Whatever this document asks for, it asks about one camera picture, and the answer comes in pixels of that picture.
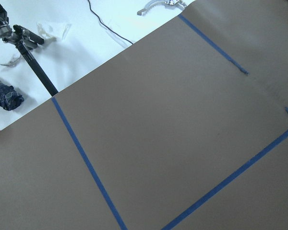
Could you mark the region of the white reacher grabber tool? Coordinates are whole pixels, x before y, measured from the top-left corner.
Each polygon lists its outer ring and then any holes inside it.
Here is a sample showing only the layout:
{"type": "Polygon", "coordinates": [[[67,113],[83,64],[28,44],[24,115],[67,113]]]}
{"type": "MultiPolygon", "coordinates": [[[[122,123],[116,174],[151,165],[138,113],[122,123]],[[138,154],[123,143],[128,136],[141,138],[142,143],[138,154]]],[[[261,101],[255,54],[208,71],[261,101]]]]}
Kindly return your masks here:
{"type": "Polygon", "coordinates": [[[169,7],[179,7],[183,10],[188,6],[183,0],[151,0],[137,12],[138,16],[143,16],[147,11],[157,5],[164,5],[169,7]]]}

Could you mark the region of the crumpled clear plastic wrap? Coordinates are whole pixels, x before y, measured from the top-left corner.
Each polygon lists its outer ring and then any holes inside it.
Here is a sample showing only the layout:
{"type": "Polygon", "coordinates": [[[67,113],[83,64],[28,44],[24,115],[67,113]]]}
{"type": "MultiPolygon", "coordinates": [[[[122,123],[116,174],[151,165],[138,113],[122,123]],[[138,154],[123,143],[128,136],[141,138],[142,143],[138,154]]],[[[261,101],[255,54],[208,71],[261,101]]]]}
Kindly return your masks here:
{"type": "Polygon", "coordinates": [[[70,30],[70,23],[40,21],[36,23],[38,34],[46,40],[64,40],[70,30]]]}

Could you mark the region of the blue tape grid lines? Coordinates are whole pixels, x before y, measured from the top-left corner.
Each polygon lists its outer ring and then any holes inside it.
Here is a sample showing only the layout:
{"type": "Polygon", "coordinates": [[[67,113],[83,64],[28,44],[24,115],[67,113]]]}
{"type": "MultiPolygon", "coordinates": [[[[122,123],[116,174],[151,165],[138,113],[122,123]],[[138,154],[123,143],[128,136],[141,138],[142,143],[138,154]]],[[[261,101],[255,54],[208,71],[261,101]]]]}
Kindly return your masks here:
{"type": "Polygon", "coordinates": [[[124,230],[288,230],[288,52],[179,15],[54,99],[124,230]]]}

